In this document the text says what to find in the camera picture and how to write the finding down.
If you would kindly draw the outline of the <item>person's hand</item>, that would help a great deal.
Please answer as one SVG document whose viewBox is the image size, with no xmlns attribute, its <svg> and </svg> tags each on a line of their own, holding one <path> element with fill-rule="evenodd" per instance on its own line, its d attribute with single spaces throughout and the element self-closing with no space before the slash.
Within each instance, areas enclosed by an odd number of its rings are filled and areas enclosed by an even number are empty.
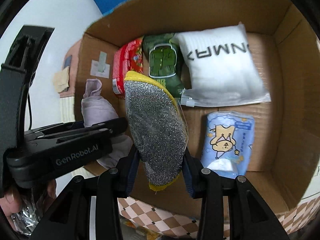
<svg viewBox="0 0 320 240">
<path fill-rule="evenodd" d="M 56 199 L 56 180 L 54 179 L 48 183 L 47 197 L 43 202 L 44 212 L 46 212 L 49 209 L 49 207 L 52 205 L 55 199 Z M 17 231 L 17 230 L 12 221 L 11 215 L 13 213 L 20 212 L 21 207 L 22 207 L 22 201 L 21 201 L 20 195 L 18 191 L 14 188 L 10 189 L 4 195 L 4 197 L 1 198 L 1 208 L 14 231 Z"/>
</svg>

